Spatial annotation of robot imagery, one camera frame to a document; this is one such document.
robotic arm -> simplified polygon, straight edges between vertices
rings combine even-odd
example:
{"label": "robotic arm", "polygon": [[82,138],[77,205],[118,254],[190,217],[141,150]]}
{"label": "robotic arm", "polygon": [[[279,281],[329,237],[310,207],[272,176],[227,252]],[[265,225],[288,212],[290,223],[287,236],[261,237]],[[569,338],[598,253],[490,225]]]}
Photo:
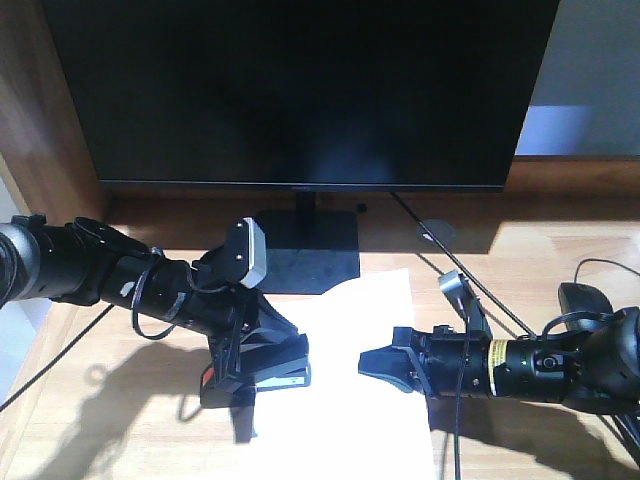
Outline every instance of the robotic arm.
{"label": "robotic arm", "polygon": [[[55,227],[42,215],[15,216],[0,224],[0,267],[0,306],[26,298],[81,306],[104,300],[132,310],[145,338],[163,338],[176,326],[205,335],[204,408],[251,406],[260,389],[309,384],[306,336],[255,288],[266,273],[266,248],[251,218],[189,265],[89,218]],[[138,313],[171,325],[145,335]]]}
{"label": "robotic arm", "polygon": [[[496,340],[463,275],[443,275],[440,287],[469,330],[462,395],[561,403],[598,415],[638,411],[638,307],[614,312],[599,290],[564,283],[559,291],[563,315],[541,335]],[[567,331],[551,334],[560,324]],[[404,392],[455,396],[465,335],[448,325],[433,333],[396,327],[389,347],[360,356],[359,371]]]}

black cable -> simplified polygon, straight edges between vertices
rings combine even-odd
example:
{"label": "black cable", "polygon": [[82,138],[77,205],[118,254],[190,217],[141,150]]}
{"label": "black cable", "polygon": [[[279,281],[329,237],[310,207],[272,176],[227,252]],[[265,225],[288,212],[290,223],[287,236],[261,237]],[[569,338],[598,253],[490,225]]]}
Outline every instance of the black cable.
{"label": "black cable", "polygon": [[573,283],[578,283],[578,273],[580,272],[580,267],[582,267],[582,265],[584,265],[585,263],[589,263],[589,262],[601,262],[601,263],[609,263],[611,265],[616,265],[617,267],[624,268],[626,271],[634,273],[635,275],[638,275],[640,277],[640,272],[638,272],[637,270],[634,270],[633,268],[627,267],[622,263],[615,262],[613,260],[607,260],[606,258],[585,258],[581,260],[580,263],[578,263],[578,266],[576,267],[576,272],[573,275]]}
{"label": "black cable", "polygon": [[458,367],[458,382],[456,384],[456,413],[455,423],[453,427],[453,460],[454,474],[456,480],[462,478],[460,467],[460,410],[462,407],[462,380],[464,378],[464,369],[467,366],[467,356],[469,355],[469,344],[471,343],[471,330],[469,330],[469,319],[464,320],[465,335],[464,346],[462,348],[462,356],[460,358],[460,366]]}
{"label": "black cable", "polygon": [[31,379],[27,383],[25,383],[22,387],[20,387],[16,393],[11,395],[2,405],[0,405],[0,412],[2,412],[9,405],[15,402],[29,387],[31,387],[34,383],[36,383],[45,373],[47,373],[56,363],[58,363],[62,359],[62,357],[64,357],[67,353],[69,353],[69,350],[71,350],[75,346],[75,344],[80,341],[82,337],[84,337],[87,333],[89,333],[89,330],[95,327],[98,324],[98,322],[102,320],[104,316],[111,311],[113,307],[114,305],[109,305],[107,308],[102,310],[102,312],[100,312],[100,314],[96,318],[94,318],[91,321],[91,323],[89,323],[89,325],[87,325],[78,335],[76,335],[75,338],[71,340],[67,344],[67,346],[64,347],[60,351],[60,353],[58,353],[58,355],[54,357],[53,360],[51,360],[42,370],[36,373],[33,377],[31,377]]}
{"label": "black cable", "polygon": [[202,406],[198,405],[195,410],[193,410],[189,414],[185,414],[184,409],[187,405],[187,395],[182,395],[180,399],[180,404],[178,405],[178,412],[176,414],[176,418],[181,423],[189,423],[191,420],[196,418],[200,413],[202,413]]}
{"label": "black cable", "polygon": [[446,475],[447,470],[447,453],[449,450],[449,432],[445,432],[444,439],[442,440],[442,455],[440,455],[440,479],[442,480]]}
{"label": "black cable", "polygon": [[189,287],[191,287],[191,289],[194,292],[198,292],[198,293],[220,293],[220,292],[223,292],[223,291],[225,291],[225,290],[227,290],[229,288],[228,285],[222,285],[222,286],[220,286],[218,288],[211,288],[211,289],[198,287],[196,285],[195,280],[193,279],[193,271],[191,270],[191,265],[189,265],[189,262],[187,262],[186,260],[182,260],[182,264],[187,269],[187,283],[189,284]]}
{"label": "black cable", "polygon": [[613,314],[611,313],[597,313],[597,312],[569,312],[559,317],[554,318],[549,321],[544,328],[542,329],[542,333],[540,334],[540,340],[542,342],[547,341],[547,337],[549,336],[549,332],[558,325],[575,322],[577,320],[597,320],[599,322],[606,322],[613,318]]}
{"label": "black cable", "polygon": [[600,420],[602,422],[602,424],[607,427],[607,430],[609,430],[609,433],[611,433],[611,435],[613,435],[615,437],[616,440],[618,440],[618,442],[620,442],[621,444],[624,445],[624,438],[622,438],[621,433],[615,429],[614,425],[611,425],[609,423],[609,420],[604,417],[603,415],[596,415],[596,417],[598,418],[598,420]]}
{"label": "black cable", "polygon": [[635,415],[614,415],[613,422],[622,438],[620,443],[627,449],[629,455],[640,465],[640,426],[638,417]]}
{"label": "black cable", "polygon": [[138,321],[138,310],[140,308],[140,302],[142,300],[142,292],[147,283],[147,279],[149,278],[149,275],[151,275],[151,272],[156,268],[156,266],[158,266],[158,264],[162,261],[163,258],[164,258],[164,252],[162,251],[161,248],[153,247],[151,249],[151,256],[149,257],[149,266],[145,269],[144,272],[142,272],[142,274],[140,274],[140,277],[138,277],[135,290],[133,291],[133,298],[131,299],[131,326],[133,327],[133,330],[138,335],[140,335],[143,338],[146,338],[147,340],[162,340],[167,335],[169,335],[173,331],[173,329],[176,327],[175,325],[171,325],[170,327],[168,327],[167,329],[163,330],[162,332],[156,335],[147,335],[140,328],[140,323]]}
{"label": "black cable", "polygon": [[418,257],[420,260],[422,260],[424,263],[426,263],[427,265],[429,265],[429,267],[431,267],[433,270],[435,270],[435,272],[442,276],[444,275],[444,272],[442,270],[440,270],[435,263],[433,263],[431,260],[429,260],[427,257],[425,257],[424,255],[422,255],[421,253],[416,253],[416,257]]}
{"label": "black cable", "polygon": [[509,335],[511,335],[511,338],[513,338],[514,340],[516,340],[518,338],[518,335],[516,334],[516,332],[514,332],[509,327],[507,327],[498,317],[496,317],[493,313],[491,313],[486,308],[484,308],[483,305],[480,305],[480,308],[482,309],[484,314],[491,319],[491,321],[495,322],[496,325],[498,325],[505,332],[507,332]]}
{"label": "black cable", "polygon": [[474,285],[476,285],[487,297],[489,297],[489,299],[495,303],[498,308],[500,308],[500,310],[502,310],[505,314],[507,314],[514,322],[516,322],[518,324],[518,326],[520,328],[522,328],[525,332],[527,332],[527,334],[529,335],[529,338],[531,338],[532,340],[535,340],[537,337],[537,335],[535,334],[535,332],[526,324],[524,323],[522,320],[520,320],[520,318],[518,318],[518,316],[513,313],[511,310],[509,310],[507,308],[507,306],[505,304],[503,304],[500,300],[498,300],[498,298],[489,291],[489,289],[487,287],[485,287],[480,280],[478,280],[468,269],[467,267],[464,266],[464,264],[458,260],[458,258],[453,254],[453,252],[451,252],[451,250],[449,250],[447,248],[447,246],[445,244],[443,244],[440,239],[424,224],[424,222],[422,220],[420,220],[420,218],[418,218],[418,216],[415,214],[415,212],[413,210],[411,210],[411,208],[404,202],[404,200],[402,200],[397,193],[395,192],[391,192],[391,196],[398,202],[398,204],[400,204],[400,206],[411,216],[411,218],[413,218],[416,222],[418,222],[418,225],[420,225],[420,227],[424,230],[424,232],[429,235],[429,237],[431,237],[431,240],[433,240],[433,243],[435,243],[438,248],[440,250],[442,250],[447,257],[449,257],[449,259],[460,269],[462,270],[462,272],[467,276],[467,278],[469,280],[471,280]]}

white paper sheet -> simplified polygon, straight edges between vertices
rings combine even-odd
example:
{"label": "white paper sheet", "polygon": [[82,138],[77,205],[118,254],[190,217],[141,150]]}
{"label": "white paper sheet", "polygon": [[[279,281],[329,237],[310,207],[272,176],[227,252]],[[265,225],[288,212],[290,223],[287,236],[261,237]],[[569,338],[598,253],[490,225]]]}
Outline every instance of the white paper sheet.
{"label": "white paper sheet", "polygon": [[389,345],[394,326],[413,326],[408,272],[274,306],[308,335],[312,379],[258,394],[249,450],[273,466],[268,478],[435,478],[424,397],[358,374],[361,352]]}

black monitor screen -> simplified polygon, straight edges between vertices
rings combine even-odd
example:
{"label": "black monitor screen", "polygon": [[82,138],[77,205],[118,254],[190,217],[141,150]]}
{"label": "black monitor screen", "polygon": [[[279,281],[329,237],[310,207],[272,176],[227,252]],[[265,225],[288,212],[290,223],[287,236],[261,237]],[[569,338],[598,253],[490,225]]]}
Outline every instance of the black monitor screen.
{"label": "black monitor screen", "polygon": [[43,0],[108,184],[504,185],[557,0]]}

monitor base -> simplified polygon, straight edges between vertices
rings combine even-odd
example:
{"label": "monitor base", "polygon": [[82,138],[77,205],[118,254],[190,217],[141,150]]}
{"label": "monitor base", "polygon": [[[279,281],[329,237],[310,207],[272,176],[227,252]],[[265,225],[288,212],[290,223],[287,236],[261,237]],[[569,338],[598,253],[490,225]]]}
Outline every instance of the monitor base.
{"label": "monitor base", "polygon": [[256,222],[267,240],[265,293],[318,295],[360,276],[355,213],[270,210]]}

